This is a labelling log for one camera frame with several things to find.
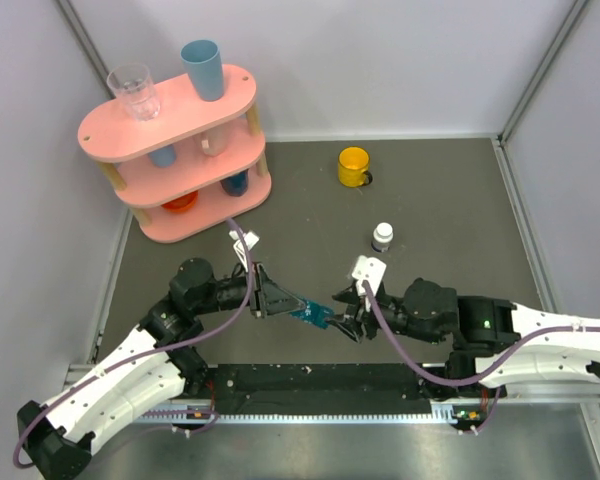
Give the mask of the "teal pill organizer box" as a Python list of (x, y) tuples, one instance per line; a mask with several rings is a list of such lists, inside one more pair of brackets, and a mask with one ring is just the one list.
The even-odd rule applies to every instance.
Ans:
[(327, 329), (329, 327), (328, 320), (335, 315), (334, 311), (308, 299), (303, 299), (302, 302), (304, 307), (291, 312), (290, 316), (320, 329)]

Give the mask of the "white pill bottle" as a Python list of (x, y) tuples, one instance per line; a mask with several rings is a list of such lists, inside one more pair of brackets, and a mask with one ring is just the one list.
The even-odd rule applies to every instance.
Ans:
[(393, 240), (394, 231), (391, 224), (381, 222), (376, 225), (372, 233), (371, 246), (378, 253), (386, 252)]

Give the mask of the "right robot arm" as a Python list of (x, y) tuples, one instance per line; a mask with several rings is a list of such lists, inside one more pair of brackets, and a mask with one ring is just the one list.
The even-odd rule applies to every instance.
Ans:
[(472, 394), (520, 382), (600, 383), (600, 319), (532, 309), (509, 300), (460, 295), (455, 289), (416, 279), (402, 296), (379, 288), (369, 298), (362, 282), (337, 293), (345, 304), (327, 324), (352, 340), (383, 332), (393, 346), (405, 336), (430, 344), (452, 341), (438, 370), (397, 352), (422, 381), (447, 396)]

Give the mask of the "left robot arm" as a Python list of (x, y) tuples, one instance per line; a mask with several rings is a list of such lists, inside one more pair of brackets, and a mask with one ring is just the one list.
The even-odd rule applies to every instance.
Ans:
[(74, 479), (121, 429), (169, 399), (196, 396), (210, 380), (196, 344), (201, 318), (249, 309), (257, 318), (301, 312), (306, 300), (277, 285), (256, 262), (218, 279), (205, 259), (181, 264), (165, 297), (104, 360), (58, 396), (17, 413), (16, 451), (45, 479)]

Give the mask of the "dark blue faceted cup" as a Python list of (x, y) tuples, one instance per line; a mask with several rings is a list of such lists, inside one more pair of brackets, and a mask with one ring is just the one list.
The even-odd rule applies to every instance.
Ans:
[(240, 173), (222, 179), (221, 187), (229, 196), (240, 197), (244, 195), (249, 188), (248, 171), (244, 170)]

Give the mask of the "orange plastic bowl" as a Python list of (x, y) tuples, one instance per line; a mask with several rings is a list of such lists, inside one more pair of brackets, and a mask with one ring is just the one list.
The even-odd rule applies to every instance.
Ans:
[(161, 208), (167, 212), (179, 214), (191, 209), (197, 202), (199, 193), (197, 191), (190, 192), (174, 200), (161, 205)]

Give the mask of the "yellow mug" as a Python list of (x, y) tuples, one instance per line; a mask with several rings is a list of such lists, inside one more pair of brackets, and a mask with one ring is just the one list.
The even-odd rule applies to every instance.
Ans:
[(373, 182), (370, 155), (360, 147), (347, 147), (338, 156), (338, 179), (345, 187), (359, 188)]

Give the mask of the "pink three-tier wooden shelf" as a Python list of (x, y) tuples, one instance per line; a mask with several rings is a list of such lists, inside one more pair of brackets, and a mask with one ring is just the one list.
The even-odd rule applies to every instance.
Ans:
[[(180, 75), (156, 86), (159, 115), (132, 118), (117, 99), (93, 109), (82, 120), (77, 139), (82, 150), (108, 178), (118, 198), (132, 211), (143, 233), (158, 243), (175, 243), (261, 205), (272, 189), (265, 136), (256, 106), (257, 84), (242, 67), (223, 67), (225, 94), (214, 102), (199, 98), (189, 77)], [(206, 156), (197, 136), (224, 125), (227, 148)], [(172, 144), (175, 163), (154, 166), (148, 153)], [(221, 180), (244, 170), (249, 188), (240, 197), (227, 195)], [(174, 214), (161, 205), (190, 192), (196, 204)]]

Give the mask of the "small light blue cup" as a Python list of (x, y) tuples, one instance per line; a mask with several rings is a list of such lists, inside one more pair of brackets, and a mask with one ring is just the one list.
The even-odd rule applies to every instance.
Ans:
[(174, 146), (170, 144), (149, 152), (148, 157), (154, 166), (167, 168), (175, 163), (177, 154)]

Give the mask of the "light blue plastic tumbler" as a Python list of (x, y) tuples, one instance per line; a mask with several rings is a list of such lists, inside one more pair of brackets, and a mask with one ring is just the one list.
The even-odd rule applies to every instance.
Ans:
[(206, 39), (189, 42), (182, 47), (180, 57), (200, 99), (213, 102), (224, 95), (223, 65), (215, 42)]

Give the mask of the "clear drinking glass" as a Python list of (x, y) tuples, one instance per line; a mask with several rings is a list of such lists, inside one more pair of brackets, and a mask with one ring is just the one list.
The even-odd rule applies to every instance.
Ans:
[(159, 115), (160, 99), (146, 65), (132, 63), (113, 69), (107, 76), (107, 85), (135, 120), (149, 121)]

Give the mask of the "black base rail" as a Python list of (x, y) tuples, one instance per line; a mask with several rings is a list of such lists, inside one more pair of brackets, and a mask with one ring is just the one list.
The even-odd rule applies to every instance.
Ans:
[(208, 370), (225, 415), (429, 413), (446, 391), (403, 364), (221, 364)]

